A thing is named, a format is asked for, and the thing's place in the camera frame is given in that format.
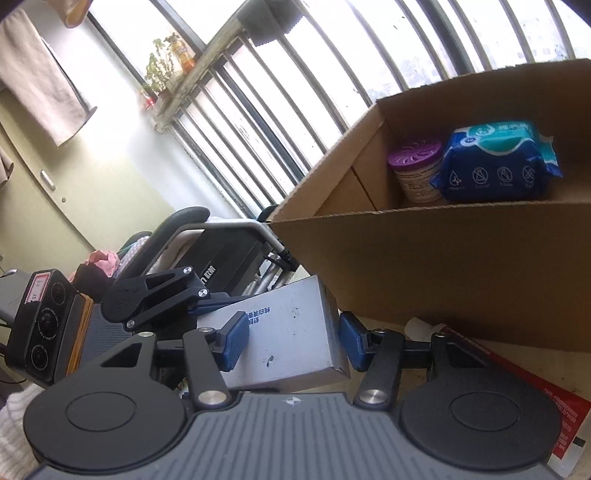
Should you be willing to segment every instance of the white knitted fabric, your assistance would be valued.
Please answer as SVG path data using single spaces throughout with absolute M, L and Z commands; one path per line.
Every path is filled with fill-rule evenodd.
M 21 480 L 39 465 L 22 429 L 22 417 L 42 391 L 39 385 L 31 384 L 10 395 L 0 410 L 0 479 Z

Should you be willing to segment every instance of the window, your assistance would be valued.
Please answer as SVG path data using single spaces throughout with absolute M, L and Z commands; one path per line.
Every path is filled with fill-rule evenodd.
M 226 23 L 242 0 L 91 9 L 138 80 L 155 38 L 177 32 L 203 54 L 157 122 L 250 217 L 282 201 L 381 97 L 458 74 L 591 58 L 591 28 L 561 0 L 292 1 L 299 22 L 261 46 Z

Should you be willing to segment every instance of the purple lid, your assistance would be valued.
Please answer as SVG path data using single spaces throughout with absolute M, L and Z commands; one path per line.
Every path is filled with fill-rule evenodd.
M 439 160 L 441 149 L 441 141 L 436 138 L 409 142 L 388 155 L 388 164 L 394 171 L 417 170 Z

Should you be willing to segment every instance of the camera lens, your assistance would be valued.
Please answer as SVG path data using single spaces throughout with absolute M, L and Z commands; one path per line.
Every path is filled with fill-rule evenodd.
M 51 310 L 43 310 L 37 324 L 43 338 L 51 340 L 57 334 L 57 318 Z
M 66 299 L 66 289 L 64 288 L 64 285 L 59 282 L 55 283 L 51 288 L 51 298 L 58 305 L 64 303 Z
M 41 345 L 35 345 L 31 351 L 31 361 L 33 366 L 38 370 L 43 370 L 47 366 L 49 358 L 47 356 L 47 350 Z

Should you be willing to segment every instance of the white box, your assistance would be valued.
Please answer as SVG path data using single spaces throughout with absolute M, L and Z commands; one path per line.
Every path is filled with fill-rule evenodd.
M 350 378 L 336 301 L 318 277 L 207 313 L 197 327 L 219 329 L 241 310 L 249 314 L 250 337 L 234 370 L 222 372 L 229 388 L 294 392 Z

